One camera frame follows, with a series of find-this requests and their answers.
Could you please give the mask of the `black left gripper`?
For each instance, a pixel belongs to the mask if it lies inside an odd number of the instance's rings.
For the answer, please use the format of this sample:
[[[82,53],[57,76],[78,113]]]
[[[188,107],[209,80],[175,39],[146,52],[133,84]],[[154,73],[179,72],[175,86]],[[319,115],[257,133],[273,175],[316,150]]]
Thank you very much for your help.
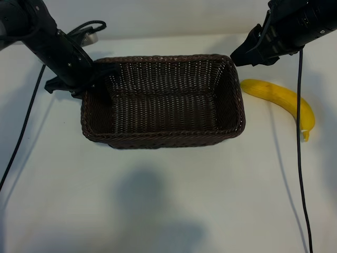
[[[94,97],[102,104],[112,104],[108,79],[119,76],[120,68],[116,64],[94,64],[93,68],[93,60],[82,49],[97,41],[92,30],[79,30],[71,35],[57,30],[47,38],[43,62],[56,77],[48,80],[44,89],[49,94],[68,91],[72,97],[80,99],[95,73]]]

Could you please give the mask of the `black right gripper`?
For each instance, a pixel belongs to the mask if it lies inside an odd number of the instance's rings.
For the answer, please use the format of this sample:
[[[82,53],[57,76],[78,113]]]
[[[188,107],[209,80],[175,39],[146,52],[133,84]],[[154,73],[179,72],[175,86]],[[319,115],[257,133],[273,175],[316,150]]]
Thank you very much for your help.
[[[245,41],[232,52],[231,60],[235,66],[270,66],[276,63],[280,56],[293,55],[303,49],[286,41],[271,24],[271,16],[267,15],[263,25],[257,24]]]

